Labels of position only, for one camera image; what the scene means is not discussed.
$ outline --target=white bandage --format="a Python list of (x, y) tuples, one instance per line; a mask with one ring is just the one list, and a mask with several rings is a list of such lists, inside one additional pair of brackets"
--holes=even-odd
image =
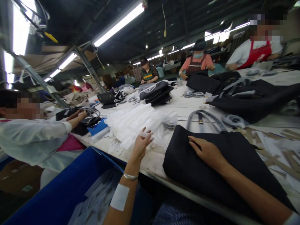
[(121, 212), (124, 211), (127, 196), (130, 188), (124, 185), (118, 184), (115, 193), (113, 194), (110, 206)]

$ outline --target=cardboard box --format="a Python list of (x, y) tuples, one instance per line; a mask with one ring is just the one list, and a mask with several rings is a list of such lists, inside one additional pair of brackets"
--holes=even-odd
[(14, 160), (0, 172), (0, 190), (21, 197), (31, 197), (40, 190), (44, 169)]

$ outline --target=bracelet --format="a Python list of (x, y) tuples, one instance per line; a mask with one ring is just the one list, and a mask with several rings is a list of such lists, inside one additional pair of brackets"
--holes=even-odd
[(126, 173), (123, 173), (123, 175), (128, 180), (136, 180), (138, 178), (138, 175), (137, 176), (132, 176), (132, 175), (128, 175)]

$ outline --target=woman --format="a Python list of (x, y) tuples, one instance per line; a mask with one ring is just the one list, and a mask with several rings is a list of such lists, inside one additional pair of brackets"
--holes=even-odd
[[(257, 215), (266, 223), (271, 225), (298, 225), (300, 224), (300, 216), (287, 208), (284, 204), (263, 190), (261, 187), (253, 183), (251, 180), (242, 175), (233, 166), (231, 166), (220, 153), (220, 150), (212, 143), (203, 139), (189, 136), (190, 145), (195, 150), (198, 157), (208, 166), (214, 169), (225, 179), (228, 184), (248, 203), (248, 205), (257, 213)], [(124, 224), (128, 225), (131, 221), (133, 204), (138, 184), (138, 173), (141, 161), (145, 156), (146, 147), (151, 143), (151, 134), (146, 138), (138, 136), (136, 143), (124, 171), (119, 185), (115, 193), (118, 193), (120, 202), (124, 201), (124, 210), (119, 211), (113, 207), (109, 207), (106, 214), (104, 224)], [(124, 198), (124, 192), (120, 195), (118, 190), (128, 189), (127, 198)], [(192, 217), (189, 207), (185, 211), (182, 210), (182, 201), (173, 201), (172, 204), (163, 204), (157, 212), (153, 224), (200, 224), (212, 225), (204, 223), (203, 220), (196, 220)]]
[(268, 19), (255, 20), (259, 24), (256, 25), (253, 35), (233, 52), (225, 68), (245, 69), (251, 67), (256, 61), (263, 62), (280, 57), (282, 51), (280, 41), (272, 40), (273, 36), (269, 36), (269, 33), (276, 30), (276, 24), (284, 14), (287, 14), (285, 7), (275, 7), (265, 15)]
[(86, 111), (50, 122), (39, 94), (0, 90), (0, 96), (0, 148), (9, 156), (60, 173), (86, 148), (70, 134)]
[(83, 92), (86, 92), (88, 90), (93, 90), (93, 87), (88, 82), (85, 82), (83, 79), (77, 80), (78, 84), (81, 86), (81, 89)]
[(70, 84), (70, 83), (67, 83), (65, 85), (66, 88), (69, 88), (72, 90), (72, 92), (78, 92), (78, 93), (81, 93), (82, 92), (82, 88), (81, 87), (78, 87), (76, 85), (73, 85), (73, 84)]
[(187, 75), (197, 73), (206, 68), (213, 71), (215, 66), (213, 64), (212, 58), (209, 54), (204, 54), (206, 48), (206, 42), (204, 39), (199, 39), (196, 41), (193, 48), (193, 55), (187, 58), (179, 70), (179, 75), (186, 80)]
[(154, 66), (150, 66), (146, 57), (141, 59), (142, 74), (141, 74), (141, 84), (153, 83), (158, 80), (159, 74), (157, 69)]

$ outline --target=white shirt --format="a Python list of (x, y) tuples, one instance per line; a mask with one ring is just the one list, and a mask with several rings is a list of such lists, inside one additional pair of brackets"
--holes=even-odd
[[(280, 41), (270, 41), (272, 54), (281, 53), (282, 46)], [(253, 49), (257, 49), (267, 45), (267, 41), (254, 41)], [(226, 63), (226, 67), (228, 64), (236, 63), (239, 67), (243, 65), (249, 58), (251, 48), (251, 41), (246, 40), (243, 44), (241, 44), (232, 54), (228, 62)]]
[(9, 156), (42, 168), (61, 172), (82, 151), (56, 152), (72, 130), (66, 119), (14, 119), (0, 123), (0, 148)]

